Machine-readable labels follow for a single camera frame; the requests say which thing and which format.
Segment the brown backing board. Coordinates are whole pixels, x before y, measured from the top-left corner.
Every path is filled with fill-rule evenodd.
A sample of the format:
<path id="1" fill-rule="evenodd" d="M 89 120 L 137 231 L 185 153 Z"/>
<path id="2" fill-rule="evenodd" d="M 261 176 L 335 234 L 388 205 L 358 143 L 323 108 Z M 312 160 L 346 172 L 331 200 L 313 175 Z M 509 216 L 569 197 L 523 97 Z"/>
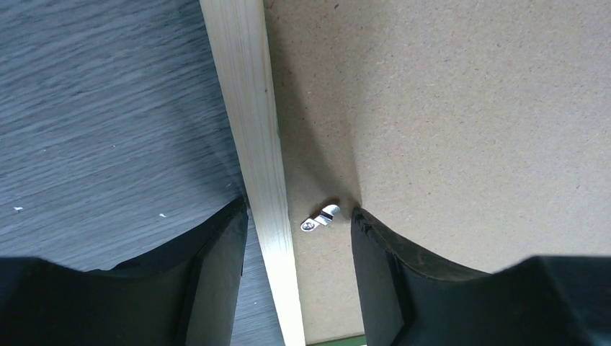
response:
<path id="1" fill-rule="evenodd" d="M 305 339 L 363 332 L 362 206 L 462 265 L 610 254 L 608 1 L 266 1 Z M 340 212 L 311 232 L 324 206 Z"/>

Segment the wooden picture frame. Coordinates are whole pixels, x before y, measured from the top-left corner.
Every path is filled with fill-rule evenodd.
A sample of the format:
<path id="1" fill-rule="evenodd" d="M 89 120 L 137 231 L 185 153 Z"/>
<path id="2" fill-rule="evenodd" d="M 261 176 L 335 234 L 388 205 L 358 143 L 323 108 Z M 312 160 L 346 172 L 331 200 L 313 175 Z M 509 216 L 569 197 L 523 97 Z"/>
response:
<path id="1" fill-rule="evenodd" d="M 264 5 L 200 6 L 282 337 L 305 345 Z"/>

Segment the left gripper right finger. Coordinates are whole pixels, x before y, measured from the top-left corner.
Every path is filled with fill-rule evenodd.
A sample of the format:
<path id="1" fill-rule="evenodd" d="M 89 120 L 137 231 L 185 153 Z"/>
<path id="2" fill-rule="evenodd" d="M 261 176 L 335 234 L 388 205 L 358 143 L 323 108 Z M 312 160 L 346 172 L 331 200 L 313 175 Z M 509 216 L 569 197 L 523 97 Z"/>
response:
<path id="1" fill-rule="evenodd" d="M 534 256 L 488 274 L 352 211 L 369 345 L 608 345 L 610 258 Z"/>

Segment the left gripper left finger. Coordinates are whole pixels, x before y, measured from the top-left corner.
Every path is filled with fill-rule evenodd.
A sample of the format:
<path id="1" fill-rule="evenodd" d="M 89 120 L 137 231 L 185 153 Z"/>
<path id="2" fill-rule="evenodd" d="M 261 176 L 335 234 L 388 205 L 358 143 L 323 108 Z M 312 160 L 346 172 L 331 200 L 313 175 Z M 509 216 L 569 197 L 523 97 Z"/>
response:
<path id="1" fill-rule="evenodd" d="M 3 345 L 229 345 L 248 230 L 235 199 L 110 270 L 1 259 Z"/>

